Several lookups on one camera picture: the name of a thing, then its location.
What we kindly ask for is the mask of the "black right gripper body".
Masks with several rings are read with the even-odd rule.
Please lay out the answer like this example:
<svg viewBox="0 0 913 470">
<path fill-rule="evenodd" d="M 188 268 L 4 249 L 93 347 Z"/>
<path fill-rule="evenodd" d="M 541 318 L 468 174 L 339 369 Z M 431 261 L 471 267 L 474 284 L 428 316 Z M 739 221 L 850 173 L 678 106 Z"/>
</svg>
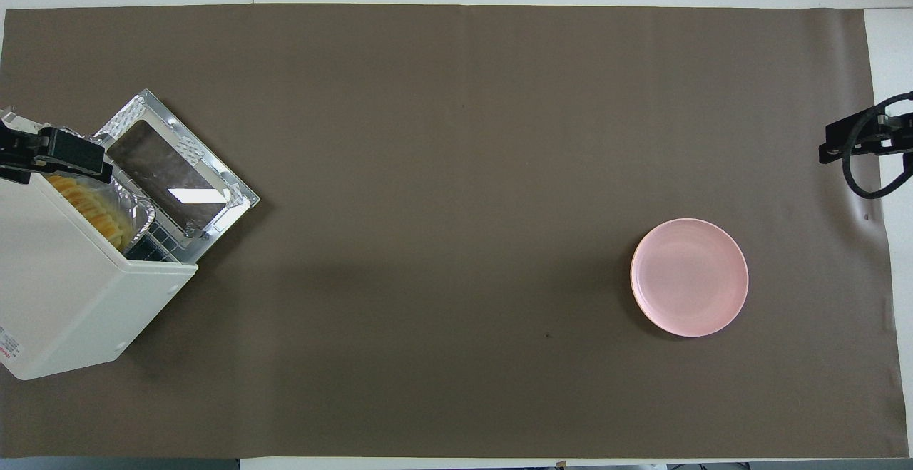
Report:
<svg viewBox="0 0 913 470">
<path fill-rule="evenodd" d="M 910 153 L 912 151 L 912 113 L 898 116 L 879 115 L 880 153 Z"/>
</svg>

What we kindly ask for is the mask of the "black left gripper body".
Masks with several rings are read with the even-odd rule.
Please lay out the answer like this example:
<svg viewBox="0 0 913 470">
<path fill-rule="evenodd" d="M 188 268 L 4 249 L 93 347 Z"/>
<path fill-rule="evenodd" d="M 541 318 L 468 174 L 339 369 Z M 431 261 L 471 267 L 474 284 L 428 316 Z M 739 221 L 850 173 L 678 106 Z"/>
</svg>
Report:
<svg viewBox="0 0 913 470">
<path fill-rule="evenodd" d="M 9 182 L 28 185 L 33 174 L 49 174 L 46 165 L 35 157 L 39 148 L 45 148 L 44 129 L 28 132 L 2 126 L 1 128 L 1 178 Z"/>
</svg>

